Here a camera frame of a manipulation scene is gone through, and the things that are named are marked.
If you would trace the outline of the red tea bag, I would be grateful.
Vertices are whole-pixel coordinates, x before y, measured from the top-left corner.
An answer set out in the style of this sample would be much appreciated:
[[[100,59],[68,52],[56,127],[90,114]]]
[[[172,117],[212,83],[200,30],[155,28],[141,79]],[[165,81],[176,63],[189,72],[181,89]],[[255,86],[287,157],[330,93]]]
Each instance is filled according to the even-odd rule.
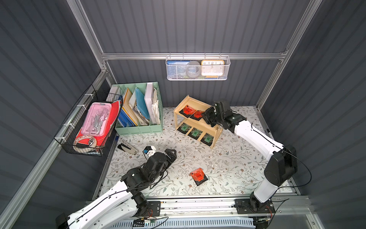
[[[198,168],[192,171],[190,175],[197,186],[200,186],[201,184],[203,184],[208,180],[208,177],[205,175],[202,168]]]
[[[195,111],[195,112],[190,116],[190,118],[191,118],[191,119],[194,119],[194,120],[196,120],[196,121],[199,121],[199,120],[201,120],[201,119],[203,118],[202,113],[203,113],[203,111],[201,111],[201,110],[196,110],[196,111]]]
[[[190,116],[192,116],[194,113],[196,112],[196,110],[194,108],[192,108],[189,105],[186,105],[184,108],[182,108],[179,113],[181,115],[183,115],[186,118],[189,118]]]

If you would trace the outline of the green tea bag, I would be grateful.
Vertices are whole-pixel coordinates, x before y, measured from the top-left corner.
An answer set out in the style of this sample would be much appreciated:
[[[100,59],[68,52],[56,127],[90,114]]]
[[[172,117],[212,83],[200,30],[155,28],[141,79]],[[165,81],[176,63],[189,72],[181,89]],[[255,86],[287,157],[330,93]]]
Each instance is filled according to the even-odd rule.
[[[211,147],[214,141],[214,136],[210,135],[209,133],[206,133],[200,141],[205,145]]]
[[[188,134],[190,132],[190,130],[192,129],[192,126],[190,126],[187,123],[182,123],[179,127],[178,127],[178,131],[184,135]]]
[[[197,128],[193,128],[190,133],[188,134],[189,137],[197,140],[203,132]]]

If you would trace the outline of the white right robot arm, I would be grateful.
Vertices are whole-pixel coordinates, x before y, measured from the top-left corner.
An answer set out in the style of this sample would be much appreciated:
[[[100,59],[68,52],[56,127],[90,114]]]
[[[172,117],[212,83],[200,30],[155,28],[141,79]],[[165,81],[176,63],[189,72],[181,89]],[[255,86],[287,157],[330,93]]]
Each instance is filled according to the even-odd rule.
[[[297,172],[296,150],[260,132],[244,116],[234,112],[228,103],[215,102],[214,106],[202,113],[202,117],[208,125],[220,125],[243,138],[267,160],[265,177],[250,196],[253,208],[267,203],[280,186]]]

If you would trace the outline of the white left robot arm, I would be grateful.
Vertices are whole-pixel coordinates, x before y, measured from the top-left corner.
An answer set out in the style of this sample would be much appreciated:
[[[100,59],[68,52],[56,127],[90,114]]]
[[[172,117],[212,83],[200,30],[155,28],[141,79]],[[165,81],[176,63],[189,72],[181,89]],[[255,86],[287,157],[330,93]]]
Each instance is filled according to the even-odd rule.
[[[174,149],[155,152],[147,161],[130,169],[106,193],[70,215],[56,218],[58,229],[106,229],[116,222],[149,214],[149,204],[142,191],[157,185],[177,159]]]

